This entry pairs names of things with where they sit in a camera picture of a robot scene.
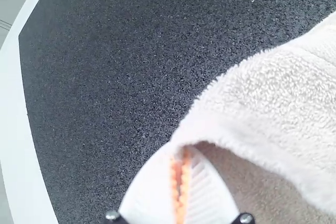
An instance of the white towel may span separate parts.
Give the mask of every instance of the white towel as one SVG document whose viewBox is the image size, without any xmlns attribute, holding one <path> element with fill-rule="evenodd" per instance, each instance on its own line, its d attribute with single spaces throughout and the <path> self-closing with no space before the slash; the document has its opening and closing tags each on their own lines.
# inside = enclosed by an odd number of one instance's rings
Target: white towel
<svg viewBox="0 0 336 224">
<path fill-rule="evenodd" d="M 257 224 L 336 223 L 336 13 L 219 76 L 171 142 L 196 145 Z"/>
</svg>

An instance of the fluffy white fabric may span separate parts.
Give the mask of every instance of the fluffy white fabric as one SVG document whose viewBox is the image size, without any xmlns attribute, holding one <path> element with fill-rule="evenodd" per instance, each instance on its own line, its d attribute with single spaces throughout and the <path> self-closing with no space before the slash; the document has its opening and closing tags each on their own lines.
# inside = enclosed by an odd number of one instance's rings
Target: fluffy white fabric
<svg viewBox="0 0 336 224">
<path fill-rule="evenodd" d="M 336 223 L 336 13 L 219 76 L 171 142 L 197 145 L 257 224 Z"/>
</svg>

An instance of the white plastic object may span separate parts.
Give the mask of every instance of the white plastic object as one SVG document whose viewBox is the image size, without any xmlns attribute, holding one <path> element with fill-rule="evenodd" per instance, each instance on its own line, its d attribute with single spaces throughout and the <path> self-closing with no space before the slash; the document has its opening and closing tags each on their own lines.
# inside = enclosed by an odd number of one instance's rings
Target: white plastic object
<svg viewBox="0 0 336 224">
<path fill-rule="evenodd" d="M 191 154 L 184 224 L 231 224 L 238 208 L 225 182 L 196 148 Z M 140 169 L 128 188 L 119 213 L 129 224 L 176 224 L 171 181 L 175 149 L 162 146 Z"/>
</svg>

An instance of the dark speckled mat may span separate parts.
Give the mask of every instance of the dark speckled mat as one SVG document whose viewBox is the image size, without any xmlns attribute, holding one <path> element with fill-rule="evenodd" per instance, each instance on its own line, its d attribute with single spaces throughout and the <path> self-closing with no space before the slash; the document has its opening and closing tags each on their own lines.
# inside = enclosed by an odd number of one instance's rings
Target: dark speckled mat
<svg viewBox="0 0 336 224">
<path fill-rule="evenodd" d="M 301 35 L 335 7 L 335 0 L 40 0 L 19 37 L 20 57 L 59 223 L 100 223 L 212 79 Z"/>
</svg>

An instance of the metal screw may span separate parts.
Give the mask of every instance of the metal screw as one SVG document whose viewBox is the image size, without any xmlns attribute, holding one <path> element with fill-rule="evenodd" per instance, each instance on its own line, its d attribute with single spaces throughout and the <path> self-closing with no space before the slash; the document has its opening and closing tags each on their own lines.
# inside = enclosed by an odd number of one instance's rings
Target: metal screw
<svg viewBox="0 0 336 224">
<path fill-rule="evenodd" d="M 117 211 L 107 211 L 105 214 L 105 219 L 107 220 L 117 220 L 120 217 L 120 214 Z"/>
<path fill-rule="evenodd" d="M 239 220 L 241 224 L 249 224 L 253 221 L 253 217 L 250 214 L 242 214 Z"/>
</svg>

